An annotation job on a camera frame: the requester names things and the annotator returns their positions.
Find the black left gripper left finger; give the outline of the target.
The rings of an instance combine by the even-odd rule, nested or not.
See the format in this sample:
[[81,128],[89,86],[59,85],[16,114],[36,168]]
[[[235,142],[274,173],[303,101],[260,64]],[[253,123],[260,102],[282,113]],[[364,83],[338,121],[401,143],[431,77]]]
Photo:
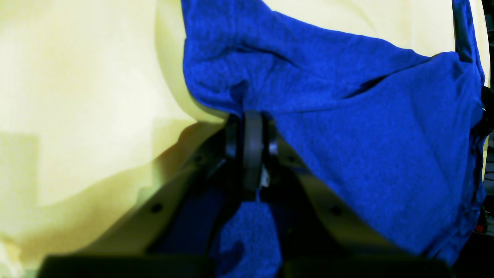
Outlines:
[[242,121],[230,116],[138,210],[40,278],[213,278],[209,249],[242,199]]

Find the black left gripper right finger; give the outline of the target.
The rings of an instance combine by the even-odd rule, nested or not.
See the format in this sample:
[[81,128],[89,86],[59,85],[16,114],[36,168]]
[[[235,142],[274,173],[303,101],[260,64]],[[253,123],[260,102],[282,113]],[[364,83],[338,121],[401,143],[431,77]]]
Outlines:
[[244,114],[244,188],[269,205],[281,278],[450,278],[443,262],[403,252],[314,176],[266,113]]

